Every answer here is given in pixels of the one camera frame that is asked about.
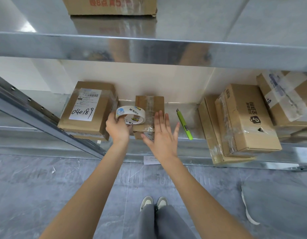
hand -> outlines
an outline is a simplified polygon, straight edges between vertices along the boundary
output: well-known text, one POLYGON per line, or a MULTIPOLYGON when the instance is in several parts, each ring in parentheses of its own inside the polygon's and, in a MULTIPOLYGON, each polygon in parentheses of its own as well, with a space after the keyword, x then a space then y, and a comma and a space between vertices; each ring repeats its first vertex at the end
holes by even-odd
POLYGON ((125 123, 125 116, 120 116, 118 121, 116 121, 115 116, 115 112, 109 114, 106 121, 106 130, 113 138, 114 144, 119 142, 127 144, 129 142, 129 130, 132 128, 132 125, 125 123))
POLYGON ((156 159, 162 164, 167 159, 177 157, 179 122, 172 134, 169 114, 166 113, 166 122, 162 111, 156 112, 154 116, 155 135, 154 142, 147 138, 144 134, 141 137, 145 144, 150 148, 156 159))

sneaker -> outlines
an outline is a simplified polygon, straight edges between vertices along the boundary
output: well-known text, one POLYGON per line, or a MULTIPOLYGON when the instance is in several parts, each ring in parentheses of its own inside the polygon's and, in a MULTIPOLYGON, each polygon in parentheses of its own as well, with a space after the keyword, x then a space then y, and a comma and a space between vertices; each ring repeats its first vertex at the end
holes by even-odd
POLYGON ((259 225, 260 223, 259 222, 256 222, 255 220, 253 220, 249 214, 249 212, 247 211, 247 205, 245 204, 245 200, 244 200, 244 196, 243 196, 243 191, 241 192, 241 196, 242 196, 242 200, 243 200, 243 203, 245 205, 245 214, 247 216, 247 220, 250 221, 253 225, 259 225))
POLYGON ((151 196, 146 196, 141 203, 140 211, 146 206, 146 205, 153 205, 153 198, 151 196))
POLYGON ((158 202, 157 202, 156 207, 157 207, 157 209, 159 210, 159 209, 161 209, 162 207, 164 207, 164 206, 166 206, 166 205, 169 205, 167 198, 165 198, 165 197, 160 197, 160 198, 158 199, 158 202))

barcode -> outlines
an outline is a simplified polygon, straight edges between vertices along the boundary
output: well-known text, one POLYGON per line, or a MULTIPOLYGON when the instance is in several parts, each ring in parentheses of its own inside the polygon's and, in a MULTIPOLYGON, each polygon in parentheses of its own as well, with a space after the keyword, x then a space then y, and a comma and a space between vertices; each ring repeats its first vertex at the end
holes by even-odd
POLYGON ((227 98, 229 99, 230 98, 230 91, 227 89, 226 93, 227 93, 227 98))

pant leg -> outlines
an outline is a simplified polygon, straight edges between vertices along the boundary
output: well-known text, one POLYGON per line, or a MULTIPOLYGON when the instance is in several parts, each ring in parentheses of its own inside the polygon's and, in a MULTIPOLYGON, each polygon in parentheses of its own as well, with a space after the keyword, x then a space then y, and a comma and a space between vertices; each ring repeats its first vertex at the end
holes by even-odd
POLYGON ((158 239, 196 238, 189 226, 171 205, 164 206, 158 210, 155 220, 158 239))
POLYGON ((135 227, 136 239, 157 239, 154 231, 154 206, 146 205, 139 214, 135 227))

white paper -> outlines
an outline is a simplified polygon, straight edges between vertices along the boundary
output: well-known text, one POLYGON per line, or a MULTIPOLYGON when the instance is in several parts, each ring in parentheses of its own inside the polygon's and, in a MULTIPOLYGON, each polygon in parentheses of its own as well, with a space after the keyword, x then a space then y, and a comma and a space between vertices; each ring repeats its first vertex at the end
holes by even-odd
POLYGON ((101 90, 81 88, 69 119, 91 121, 95 113, 100 94, 101 90))
POLYGON ((160 164, 160 162, 154 156, 144 156, 143 164, 144 165, 160 164))

